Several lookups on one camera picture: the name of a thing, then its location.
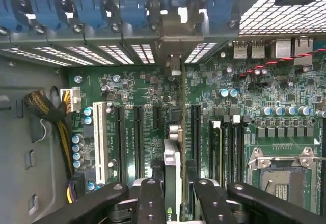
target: white pci slot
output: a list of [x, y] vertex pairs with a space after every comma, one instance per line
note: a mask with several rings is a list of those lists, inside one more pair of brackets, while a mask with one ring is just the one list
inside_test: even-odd
[[105, 184], [108, 179], [108, 148], [105, 109], [105, 102], [93, 103], [96, 184]]

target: white power connector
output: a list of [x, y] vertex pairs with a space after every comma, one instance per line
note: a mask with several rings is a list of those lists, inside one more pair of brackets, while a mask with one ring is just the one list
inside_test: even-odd
[[70, 92], [71, 112], [80, 112], [80, 110], [82, 109], [82, 98], [80, 97], [80, 89], [60, 89], [60, 100], [62, 100], [62, 95], [64, 91]]

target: yellow wire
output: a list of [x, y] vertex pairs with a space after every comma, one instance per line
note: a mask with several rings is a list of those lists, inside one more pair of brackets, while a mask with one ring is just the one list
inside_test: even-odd
[[68, 202], [69, 202], [70, 204], [73, 202], [73, 200], [71, 199], [71, 196], [70, 196], [69, 187], [67, 187], [67, 199], [68, 199]]

